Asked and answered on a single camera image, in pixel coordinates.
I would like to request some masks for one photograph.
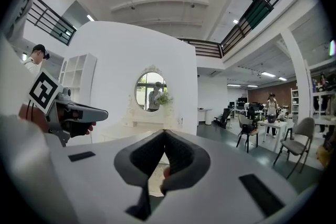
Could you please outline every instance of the gray chair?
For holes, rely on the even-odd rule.
[[[240,115],[238,115],[238,121],[239,121],[239,127],[240,127],[240,133],[238,134],[238,136],[239,136],[239,139],[238,139],[238,143],[237,143],[237,145],[236,145],[236,147],[238,147],[238,145],[239,145],[239,142],[240,142],[240,139],[242,138],[242,135],[243,134],[246,134],[247,135],[247,139],[246,139],[246,142],[245,142],[245,144],[247,144],[247,153],[248,153],[248,141],[249,141],[249,137],[252,135],[257,135],[257,145],[256,145],[256,147],[258,147],[258,129],[257,130],[255,130],[254,132],[251,132],[251,133],[247,133],[247,132],[243,132],[243,125],[244,124],[247,124],[247,125],[251,125],[252,123],[253,123],[253,120],[249,120],[248,118],[246,118],[244,115],[242,115],[242,114],[240,114]]]
[[[283,147],[285,147],[287,149],[287,160],[289,159],[289,153],[293,154],[294,156],[298,156],[300,155],[298,161],[296,162],[293,170],[289,173],[289,175],[287,176],[287,179],[290,177],[290,175],[294,172],[295,168],[298,166],[299,162],[301,161],[303,154],[306,152],[306,157],[304,159],[304,163],[301,167],[300,172],[302,172],[303,167],[306,163],[307,157],[308,157],[308,153],[310,150],[310,146],[311,146],[311,141],[313,140],[313,135],[314,135],[314,127],[315,127],[315,121],[313,118],[305,118],[303,119],[299,125],[295,126],[293,128],[293,131],[295,134],[300,134],[300,135],[304,135],[307,137],[307,142],[305,145],[303,145],[302,143],[295,141],[295,140],[287,140],[287,136],[288,136],[288,132],[285,136],[285,139],[281,141],[282,146],[280,148],[279,154],[277,156],[277,158],[275,159],[273,165],[275,165],[275,163],[277,162]]]

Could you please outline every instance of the chair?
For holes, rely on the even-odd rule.
[[[215,117],[216,122],[218,123],[218,125],[221,126],[221,127],[223,127],[224,129],[226,129],[226,124],[227,124],[228,120],[230,121],[230,125],[231,125],[231,120],[228,119],[230,113],[231,113],[231,109],[224,109],[222,117]]]
[[[257,135],[257,147],[258,147],[258,129],[256,129],[253,132],[246,132],[244,130],[246,130],[246,128],[244,128],[246,125],[251,125],[253,123],[253,120],[249,120],[247,119],[244,115],[238,115],[238,120],[239,120],[239,127],[240,127],[240,133],[239,133],[239,139],[238,139],[238,143],[237,146],[239,145],[240,139],[242,138],[243,134],[247,135],[247,140],[245,142],[245,144],[247,144],[247,153],[248,153],[248,141],[249,141],[249,137],[252,135]]]
[[[288,132],[290,132],[290,139],[294,140],[293,138],[293,128],[296,127],[297,123],[298,123],[298,116],[297,115],[293,115],[292,119],[287,119],[287,133],[286,136],[288,135]]]
[[[287,149],[287,160],[289,159],[289,153],[293,154],[294,156],[300,155],[299,160],[296,162],[293,170],[287,176],[287,179],[294,172],[295,168],[298,166],[299,162],[301,161],[301,159],[303,157],[303,154],[306,152],[306,157],[304,159],[304,163],[303,163],[303,165],[301,167],[301,170],[300,170],[300,172],[302,172],[303,167],[304,167],[304,165],[306,163],[306,160],[307,160],[307,157],[308,157],[311,141],[313,139],[314,127],[315,127],[314,119],[313,118],[305,118],[300,122],[299,125],[297,125],[293,128],[294,133],[304,135],[308,138],[305,145],[303,145],[302,143],[300,143],[298,141],[295,141],[295,140],[287,140],[288,132],[286,133],[285,139],[281,141],[282,146],[280,148],[279,154],[278,154],[277,158],[275,159],[273,165],[275,165],[275,163],[277,162],[277,160],[278,160],[278,158],[279,158],[279,156],[282,152],[283,147],[285,147]]]

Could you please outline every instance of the computer monitor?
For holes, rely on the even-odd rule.
[[[240,97],[240,98],[238,98],[238,102],[247,103],[247,97]]]

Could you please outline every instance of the woman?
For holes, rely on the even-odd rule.
[[[277,114],[278,103],[275,99],[275,94],[270,93],[266,103],[267,115]],[[275,128],[272,128],[272,136],[275,138]]]

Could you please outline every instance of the table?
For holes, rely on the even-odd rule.
[[[287,127],[287,122],[284,122],[284,121],[275,121],[274,123],[269,123],[267,120],[265,121],[258,121],[258,126],[265,126],[265,134],[264,134],[264,140],[263,142],[265,141],[266,139],[266,131],[267,131],[267,127],[271,127],[271,128],[275,128],[275,129],[278,129],[279,132],[278,132],[278,135],[277,135],[277,141],[275,143],[275,147],[274,147],[274,152],[276,152],[277,150],[277,147],[278,147],[278,144],[279,144],[279,141],[280,141],[280,136],[284,135],[284,133],[286,132],[286,127]]]
[[[236,117],[236,112],[243,112],[244,113],[244,116],[247,116],[247,110],[246,109],[235,109],[234,110],[235,111],[235,114],[234,114],[234,118]],[[265,113],[264,113],[264,111],[262,111],[262,110],[257,110],[257,111],[255,111],[254,112],[255,114],[264,114],[265,115]]]
[[[211,125],[213,117],[211,117],[211,114],[208,113],[208,111],[211,111],[212,109],[197,109],[198,112],[204,112],[204,117],[205,117],[205,124],[206,125]]]
[[[246,116],[246,114],[247,114],[247,110],[246,109],[235,109],[235,115],[234,115],[234,117],[233,118],[235,118],[236,117],[236,112],[240,112],[240,113],[244,113],[244,116]]]

